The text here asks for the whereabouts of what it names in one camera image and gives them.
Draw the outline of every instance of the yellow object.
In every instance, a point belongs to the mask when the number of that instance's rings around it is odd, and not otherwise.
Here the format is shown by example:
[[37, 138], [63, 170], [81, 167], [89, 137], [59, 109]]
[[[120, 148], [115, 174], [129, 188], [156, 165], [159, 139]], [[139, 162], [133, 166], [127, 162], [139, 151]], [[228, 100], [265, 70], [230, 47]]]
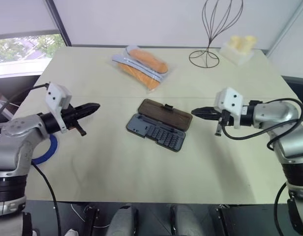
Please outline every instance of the yellow object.
[[154, 80], [153, 78], [149, 77], [148, 75], [144, 74], [143, 72], [133, 68], [132, 66], [119, 63], [118, 66], [127, 72], [128, 74], [134, 76], [136, 79], [138, 79], [140, 82], [142, 82], [144, 85], [146, 85], [150, 90], [156, 88], [159, 85], [159, 82], [157, 80]]
[[168, 66], [165, 62], [157, 59], [153, 54], [141, 49], [133, 49], [128, 52], [131, 57], [158, 73], [166, 73]]
[[229, 47], [238, 48], [241, 44], [241, 38], [237, 35], [231, 36], [230, 41], [228, 42]]
[[254, 36], [246, 36], [241, 40], [241, 44], [238, 47], [238, 51], [241, 53], [248, 54], [251, 49], [254, 47], [257, 39]]

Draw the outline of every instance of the table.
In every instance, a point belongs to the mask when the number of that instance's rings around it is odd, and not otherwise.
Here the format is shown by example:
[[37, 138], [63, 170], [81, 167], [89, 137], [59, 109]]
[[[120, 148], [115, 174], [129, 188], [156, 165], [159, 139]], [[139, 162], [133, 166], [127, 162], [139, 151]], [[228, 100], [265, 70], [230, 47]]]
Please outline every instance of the table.
[[[80, 120], [87, 131], [57, 133], [59, 148], [40, 165], [59, 201], [164, 202], [205, 204], [270, 204], [285, 181], [275, 154], [266, 148], [265, 134], [234, 141], [214, 136], [216, 121], [193, 118], [180, 152], [129, 133], [125, 126], [145, 98], [191, 110], [212, 106], [225, 87], [251, 99], [269, 101], [297, 98], [259, 50], [237, 67], [224, 58], [212, 69], [188, 61], [192, 49], [149, 49], [172, 67], [154, 92], [111, 65], [120, 48], [61, 48], [38, 84], [55, 82], [73, 94], [72, 105], [101, 104], [93, 115]], [[45, 91], [34, 90], [22, 103], [16, 117], [47, 112]], [[257, 130], [242, 127], [233, 135]], [[36, 148], [42, 153], [48, 142]], [[26, 188], [28, 199], [51, 200], [37, 171], [31, 169]], [[286, 202], [287, 194], [281, 197]]]

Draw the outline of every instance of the white wall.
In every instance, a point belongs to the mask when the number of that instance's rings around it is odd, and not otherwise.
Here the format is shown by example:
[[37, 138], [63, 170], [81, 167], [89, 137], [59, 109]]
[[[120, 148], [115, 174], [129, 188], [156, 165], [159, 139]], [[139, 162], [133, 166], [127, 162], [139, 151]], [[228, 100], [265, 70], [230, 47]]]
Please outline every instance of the white wall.
[[57, 30], [44, 0], [0, 0], [0, 35]]
[[269, 59], [281, 75], [303, 78], [303, 10]]
[[[234, 0], [236, 8], [239, 1]], [[229, 0], [219, 2], [224, 8]], [[244, 0], [237, 24], [213, 46], [221, 46], [233, 34], [252, 34], [259, 39], [257, 48], [268, 49], [300, 2]], [[201, 19], [204, 0], [55, 0], [55, 4], [72, 44], [203, 47], [208, 42]]]

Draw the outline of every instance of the blue circle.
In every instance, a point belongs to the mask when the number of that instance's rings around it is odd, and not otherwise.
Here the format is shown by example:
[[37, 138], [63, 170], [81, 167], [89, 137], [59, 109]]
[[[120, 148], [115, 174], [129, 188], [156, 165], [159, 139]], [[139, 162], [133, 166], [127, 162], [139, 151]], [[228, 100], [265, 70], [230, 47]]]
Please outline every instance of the blue circle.
[[44, 155], [42, 155], [41, 157], [32, 159], [34, 164], [39, 165], [39, 164], [47, 161], [51, 156], [53, 156], [53, 154], [55, 153], [55, 151], [58, 148], [58, 140], [53, 134], [50, 134], [50, 141], [51, 141], [51, 145], [50, 145], [49, 150], [47, 150], [47, 152]]

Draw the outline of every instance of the black clip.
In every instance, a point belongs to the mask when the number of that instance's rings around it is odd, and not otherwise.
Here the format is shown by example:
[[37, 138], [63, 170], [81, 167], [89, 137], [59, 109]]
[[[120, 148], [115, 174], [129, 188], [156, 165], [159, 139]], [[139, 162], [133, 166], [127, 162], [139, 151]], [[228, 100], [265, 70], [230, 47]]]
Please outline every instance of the black clip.
[[173, 111], [173, 106], [170, 106], [168, 104], [165, 104], [164, 106], [162, 106], [164, 109], [168, 110], [168, 111]]

